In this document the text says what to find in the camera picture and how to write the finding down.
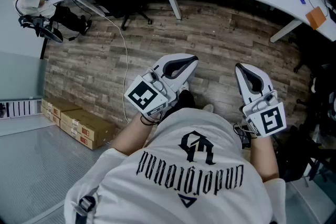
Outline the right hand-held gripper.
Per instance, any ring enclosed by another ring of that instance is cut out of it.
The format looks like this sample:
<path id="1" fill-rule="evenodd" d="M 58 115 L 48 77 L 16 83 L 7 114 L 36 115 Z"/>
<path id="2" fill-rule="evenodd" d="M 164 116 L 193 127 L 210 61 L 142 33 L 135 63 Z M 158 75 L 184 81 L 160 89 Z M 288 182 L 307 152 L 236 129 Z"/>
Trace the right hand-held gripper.
<path id="1" fill-rule="evenodd" d="M 245 105 L 241 111 L 254 133 L 251 136 L 268 137 L 286 129 L 284 104 L 278 101 L 269 76 L 246 63 L 236 64 L 235 76 Z"/>

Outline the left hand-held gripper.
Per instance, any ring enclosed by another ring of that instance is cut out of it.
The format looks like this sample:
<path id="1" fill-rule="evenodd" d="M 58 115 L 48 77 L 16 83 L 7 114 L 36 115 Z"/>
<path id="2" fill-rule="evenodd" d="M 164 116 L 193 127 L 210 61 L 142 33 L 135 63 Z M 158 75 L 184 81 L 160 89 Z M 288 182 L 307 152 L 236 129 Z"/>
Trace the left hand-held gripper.
<path id="1" fill-rule="evenodd" d="M 195 55 L 165 55 L 144 75 L 135 78 L 124 97 L 142 115 L 152 117 L 168 109 L 175 101 L 178 89 L 192 74 L 197 64 L 198 57 Z"/>

